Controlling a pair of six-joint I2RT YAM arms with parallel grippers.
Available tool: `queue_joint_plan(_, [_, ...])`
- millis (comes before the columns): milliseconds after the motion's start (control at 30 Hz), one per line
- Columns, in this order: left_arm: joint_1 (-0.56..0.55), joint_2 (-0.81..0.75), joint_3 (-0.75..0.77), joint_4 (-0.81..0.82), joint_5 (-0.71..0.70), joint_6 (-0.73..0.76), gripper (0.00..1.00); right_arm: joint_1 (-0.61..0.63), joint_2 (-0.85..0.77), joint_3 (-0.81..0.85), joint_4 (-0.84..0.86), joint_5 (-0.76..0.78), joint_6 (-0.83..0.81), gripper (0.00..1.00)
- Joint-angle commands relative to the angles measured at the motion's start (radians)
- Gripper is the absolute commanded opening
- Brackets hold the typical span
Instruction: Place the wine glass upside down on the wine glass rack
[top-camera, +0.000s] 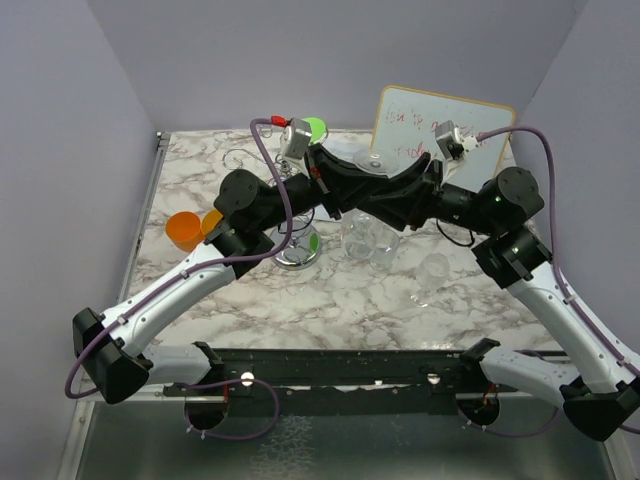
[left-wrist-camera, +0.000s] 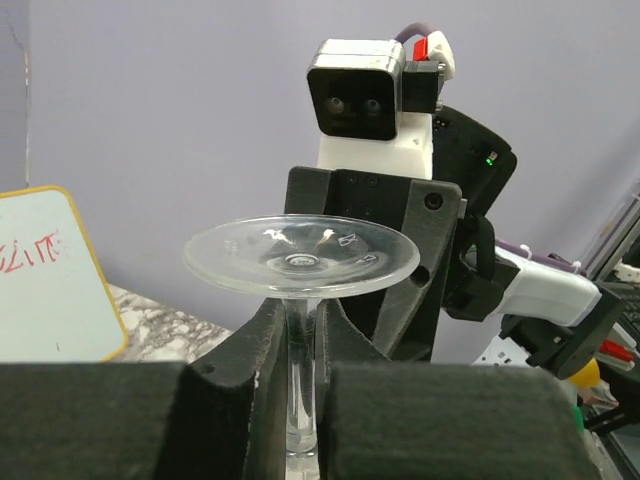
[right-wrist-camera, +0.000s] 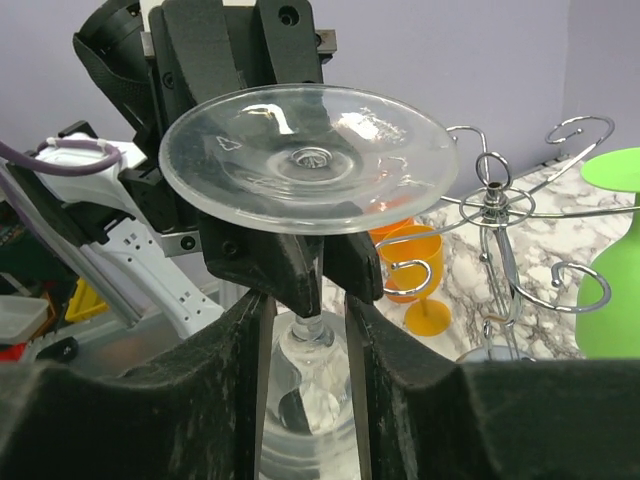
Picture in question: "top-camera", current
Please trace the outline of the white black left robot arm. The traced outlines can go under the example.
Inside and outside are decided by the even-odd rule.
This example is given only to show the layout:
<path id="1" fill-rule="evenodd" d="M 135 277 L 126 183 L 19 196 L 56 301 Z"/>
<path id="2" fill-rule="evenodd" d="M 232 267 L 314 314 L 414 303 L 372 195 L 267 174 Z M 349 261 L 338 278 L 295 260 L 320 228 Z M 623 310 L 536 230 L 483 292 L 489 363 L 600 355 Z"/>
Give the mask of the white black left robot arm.
<path id="1" fill-rule="evenodd" d="M 227 174 L 215 208 L 222 219 L 178 265 L 144 290 L 97 313 L 86 308 L 72 320 L 76 365 L 109 404 L 120 403 L 152 384 L 187 384 L 206 395 L 220 385 L 220 362 L 205 342 L 154 350 L 152 340 L 201 299 L 240 279 L 259 263 L 280 253 L 284 240 L 268 230 L 283 227 L 291 236 L 295 216 L 323 207 L 334 219 L 353 210 L 371 213 L 403 230 L 409 210 L 392 201 L 406 200 L 431 156 L 422 154 L 400 168 L 394 157 L 370 156 L 363 165 L 345 161 L 319 144 L 281 156 L 295 174 L 273 185 L 238 169 Z"/>

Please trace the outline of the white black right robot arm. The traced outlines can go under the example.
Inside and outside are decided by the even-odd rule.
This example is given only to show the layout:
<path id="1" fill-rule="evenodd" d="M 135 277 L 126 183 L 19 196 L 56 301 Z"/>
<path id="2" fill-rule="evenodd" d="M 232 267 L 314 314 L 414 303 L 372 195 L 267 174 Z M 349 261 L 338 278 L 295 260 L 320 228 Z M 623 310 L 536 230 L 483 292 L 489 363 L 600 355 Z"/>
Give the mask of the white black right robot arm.
<path id="1" fill-rule="evenodd" d="M 359 209 L 398 230 L 435 219 L 484 236 L 472 250 L 481 270 L 533 313 L 572 361 L 560 368 L 482 340 L 459 367 L 467 389 L 493 383 L 529 393 L 562 409 L 596 441 L 607 440 L 638 410 L 633 353 L 600 321 L 581 321 L 586 307 L 558 273 L 553 253 L 526 226 L 544 206 L 530 172 L 509 167 L 478 192 L 445 182 L 443 164 L 428 155 L 392 178 L 342 160 L 330 161 L 323 173 L 340 212 Z"/>

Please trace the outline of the green plastic wine glass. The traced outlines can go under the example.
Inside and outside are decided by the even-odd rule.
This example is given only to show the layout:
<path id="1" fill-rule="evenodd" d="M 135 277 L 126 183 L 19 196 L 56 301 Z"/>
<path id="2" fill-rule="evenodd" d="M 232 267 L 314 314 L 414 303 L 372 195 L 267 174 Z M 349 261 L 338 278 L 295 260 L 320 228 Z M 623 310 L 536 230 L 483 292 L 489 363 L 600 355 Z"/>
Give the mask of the green plastic wine glass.
<path id="1" fill-rule="evenodd" d="M 329 130 L 325 121 L 319 117 L 305 117 L 311 131 L 310 145 L 322 144 L 329 136 Z"/>

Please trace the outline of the dark orange plastic wine glass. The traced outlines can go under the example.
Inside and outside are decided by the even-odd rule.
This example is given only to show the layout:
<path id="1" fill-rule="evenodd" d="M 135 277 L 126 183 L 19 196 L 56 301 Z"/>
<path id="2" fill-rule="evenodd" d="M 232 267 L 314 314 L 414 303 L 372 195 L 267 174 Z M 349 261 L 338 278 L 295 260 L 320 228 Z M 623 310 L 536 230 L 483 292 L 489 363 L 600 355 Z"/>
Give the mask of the dark orange plastic wine glass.
<path id="1" fill-rule="evenodd" d="M 189 211 L 172 215 L 166 222 L 165 233 L 176 248 L 189 253 L 203 240 L 200 217 Z"/>

